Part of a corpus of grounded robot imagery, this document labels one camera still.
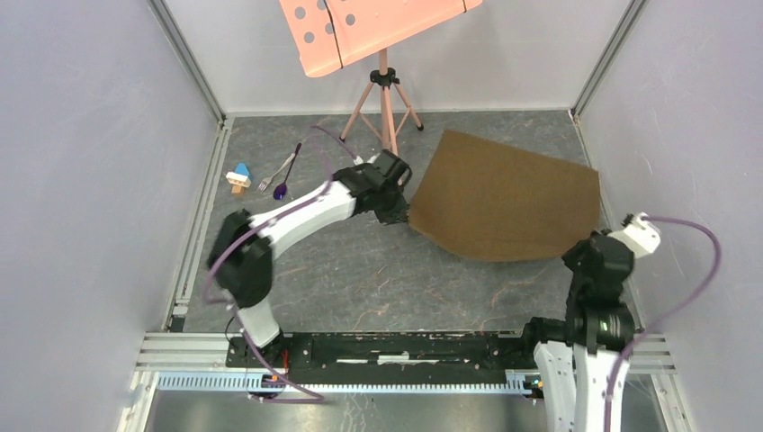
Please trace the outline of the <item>brown cloth napkin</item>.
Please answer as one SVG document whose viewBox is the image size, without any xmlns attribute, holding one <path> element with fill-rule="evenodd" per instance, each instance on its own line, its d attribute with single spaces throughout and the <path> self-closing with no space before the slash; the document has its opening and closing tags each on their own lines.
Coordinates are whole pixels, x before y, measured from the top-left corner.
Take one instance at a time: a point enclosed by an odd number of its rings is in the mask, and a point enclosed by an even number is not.
<svg viewBox="0 0 763 432">
<path fill-rule="evenodd" d="M 596 170 L 446 130 L 414 193 L 409 226 L 483 262 L 560 257 L 600 222 Z"/>
</svg>

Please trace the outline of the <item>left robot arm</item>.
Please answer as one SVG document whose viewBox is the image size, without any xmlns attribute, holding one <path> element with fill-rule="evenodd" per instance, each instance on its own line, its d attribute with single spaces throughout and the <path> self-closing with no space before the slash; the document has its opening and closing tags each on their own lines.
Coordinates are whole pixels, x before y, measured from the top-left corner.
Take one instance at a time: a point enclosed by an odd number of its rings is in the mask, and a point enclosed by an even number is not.
<svg viewBox="0 0 763 432">
<path fill-rule="evenodd" d="M 337 170 L 316 190 L 266 213 L 230 213 L 215 238 L 206 265 L 210 280 L 224 292 L 241 324 L 248 354 L 261 366 L 282 357 L 282 330 L 270 292 L 275 260 L 290 247 L 329 225 L 371 212 L 384 225 L 404 223 L 408 163 L 389 150 Z"/>
</svg>

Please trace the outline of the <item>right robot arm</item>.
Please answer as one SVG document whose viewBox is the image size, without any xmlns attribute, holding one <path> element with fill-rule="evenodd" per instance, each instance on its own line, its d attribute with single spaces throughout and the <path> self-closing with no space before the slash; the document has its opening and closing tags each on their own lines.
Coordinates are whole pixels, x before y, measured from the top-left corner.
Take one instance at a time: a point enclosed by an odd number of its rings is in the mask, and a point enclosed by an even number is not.
<svg viewBox="0 0 763 432">
<path fill-rule="evenodd" d="M 563 319 L 533 317 L 519 353 L 541 375 L 550 431 L 619 431 L 633 341 L 632 313 L 622 301 L 634 253 L 608 232 L 594 231 L 562 256 L 572 272 Z"/>
</svg>

